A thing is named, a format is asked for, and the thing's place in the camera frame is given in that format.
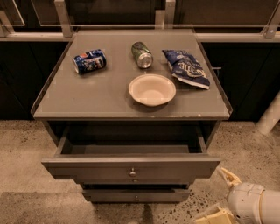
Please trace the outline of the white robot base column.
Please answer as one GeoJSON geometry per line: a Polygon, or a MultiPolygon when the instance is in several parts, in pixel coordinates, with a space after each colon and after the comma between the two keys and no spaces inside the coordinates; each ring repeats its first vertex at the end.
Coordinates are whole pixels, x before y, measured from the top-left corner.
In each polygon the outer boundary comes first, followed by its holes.
{"type": "Polygon", "coordinates": [[[269,134],[280,120],[280,91],[255,124],[256,128],[264,135],[269,134]]]}

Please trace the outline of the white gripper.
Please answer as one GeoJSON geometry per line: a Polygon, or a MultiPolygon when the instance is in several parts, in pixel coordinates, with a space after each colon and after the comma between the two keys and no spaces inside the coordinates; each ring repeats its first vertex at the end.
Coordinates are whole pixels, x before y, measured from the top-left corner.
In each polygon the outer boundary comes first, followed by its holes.
{"type": "Polygon", "coordinates": [[[226,208],[214,205],[197,214],[193,224],[235,224],[235,218],[240,224],[262,224],[260,202],[264,187],[242,183],[235,174],[223,167],[218,167],[217,172],[225,180],[227,187],[232,187],[227,203],[233,214],[226,208]]]}

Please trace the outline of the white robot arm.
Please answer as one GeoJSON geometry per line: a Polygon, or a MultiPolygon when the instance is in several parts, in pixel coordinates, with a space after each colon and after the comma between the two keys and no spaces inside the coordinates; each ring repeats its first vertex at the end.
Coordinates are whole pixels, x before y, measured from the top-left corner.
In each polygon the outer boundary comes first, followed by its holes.
{"type": "Polygon", "coordinates": [[[217,168],[228,187],[227,204],[210,206],[192,224],[280,224],[280,192],[241,180],[223,167],[217,168]]]}

